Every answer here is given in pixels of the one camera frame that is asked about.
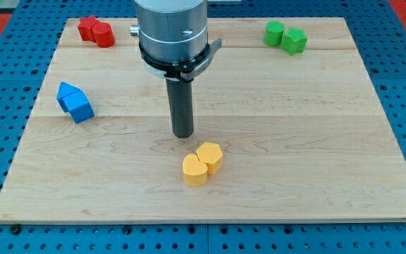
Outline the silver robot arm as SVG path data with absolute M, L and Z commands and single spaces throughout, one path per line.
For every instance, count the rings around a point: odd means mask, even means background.
M 222 46 L 209 42 L 206 0 L 135 0 L 137 24 L 130 34 L 139 38 L 147 70 L 166 81 L 173 134 L 194 132 L 192 81 L 202 74 Z

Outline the black clamp ring mount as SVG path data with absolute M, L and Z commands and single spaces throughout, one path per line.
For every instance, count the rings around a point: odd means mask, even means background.
M 222 47 L 222 39 L 218 38 L 196 56 L 188 61 L 172 63 L 154 59 L 139 44 L 140 55 L 147 70 L 158 78 L 165 78 L 172 81 L 190 83 L 198 75 L 202 74 L 211 64 L 215 53 Z

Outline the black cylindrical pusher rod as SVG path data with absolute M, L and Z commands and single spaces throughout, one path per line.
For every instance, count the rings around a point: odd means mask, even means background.
M 178 138 L 193 134 L 192 83 L 166 79 L 171 125 Z

